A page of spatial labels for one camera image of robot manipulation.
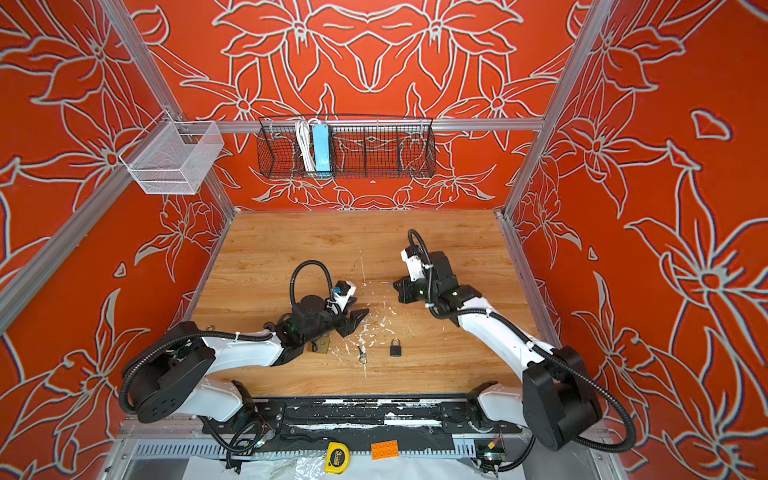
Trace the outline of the small black padlock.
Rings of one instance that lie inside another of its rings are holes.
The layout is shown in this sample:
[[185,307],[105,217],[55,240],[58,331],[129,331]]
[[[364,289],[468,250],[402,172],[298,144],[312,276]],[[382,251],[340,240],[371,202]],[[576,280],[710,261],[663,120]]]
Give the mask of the small black padlock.
[[391,357],[399,358],[402,356],[402,344],[398,338],[391,341],[389,354]]

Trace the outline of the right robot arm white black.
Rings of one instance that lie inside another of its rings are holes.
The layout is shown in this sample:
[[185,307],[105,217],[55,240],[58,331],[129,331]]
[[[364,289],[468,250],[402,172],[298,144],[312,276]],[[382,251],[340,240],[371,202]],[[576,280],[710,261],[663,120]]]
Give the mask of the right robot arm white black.
[[[500,384],[481,389],[481,413],[497,422],[527,428],[533,438],[556,452],[575,442],[606,453],[625,453],[637,442],[631,414],[606,388],[593,380],[580,354],[556,348],[517,326],[474,287],[457,280],[448,257],[428,249],[414,229],[401,259],[408,273],[394,282],[403,304],[421,302],[431,316],[448,320],[490,348],[521,382],[515,391]],[[604,405],[619,416],[625,433],[617,443],[601,443],[585,433],[603,417]]]

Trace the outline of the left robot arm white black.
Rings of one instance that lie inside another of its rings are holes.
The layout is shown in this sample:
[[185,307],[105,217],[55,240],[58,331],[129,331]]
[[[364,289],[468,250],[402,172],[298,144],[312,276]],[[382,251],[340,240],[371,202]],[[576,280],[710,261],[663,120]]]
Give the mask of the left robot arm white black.
[[353,334],[369,309],[355,308],[354,284],[333,281],[322,262],[314,264],[324,275],[327,295],[298,299],[291,291],[290,311],[259,332],[202,330],[192,321],[168,330],[123,368],[121,410],[144,424],[176,413],[226,423],[249,409],[252,400],[246,387],[218,382],[213,374],[283,366],[323,336]]

